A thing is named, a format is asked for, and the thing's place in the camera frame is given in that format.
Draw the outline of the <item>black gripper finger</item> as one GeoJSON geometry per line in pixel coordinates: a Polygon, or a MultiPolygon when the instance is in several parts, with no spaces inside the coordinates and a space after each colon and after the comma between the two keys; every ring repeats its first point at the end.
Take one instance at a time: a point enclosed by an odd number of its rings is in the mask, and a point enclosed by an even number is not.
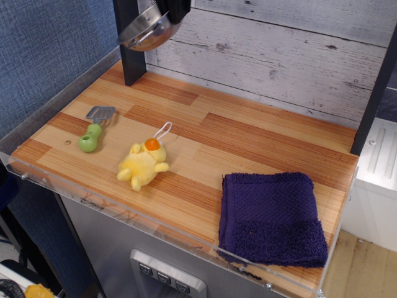
{"type": "Polygon", "coordinates": [[[156,0],[162,15],[167,15],[172,24],[179,24],[190,12],[190,0],[156,0]]]}

